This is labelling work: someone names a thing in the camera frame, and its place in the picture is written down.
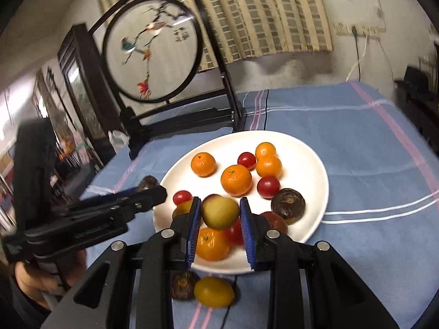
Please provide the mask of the person's left hand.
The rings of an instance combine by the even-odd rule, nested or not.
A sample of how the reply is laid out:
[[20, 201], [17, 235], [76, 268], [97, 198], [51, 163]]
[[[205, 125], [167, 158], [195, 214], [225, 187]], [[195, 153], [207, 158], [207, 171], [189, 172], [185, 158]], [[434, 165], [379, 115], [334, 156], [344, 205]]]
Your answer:
[[[64, 279], [69, 287], [75, 283], [86, 272], [87, 254], [83, 249], [79, 251], [73, 260], [72, 267], [64, 271]], [[51, 305], [46, 301], [45, 295], [54, 293], [59, 289], [57, 280], [47, 271], [35, 268], [24, 262], [17, 262], [14, 268], [14, 274], [20, 290], [38, 305], [47, 310], [51, 310]]]

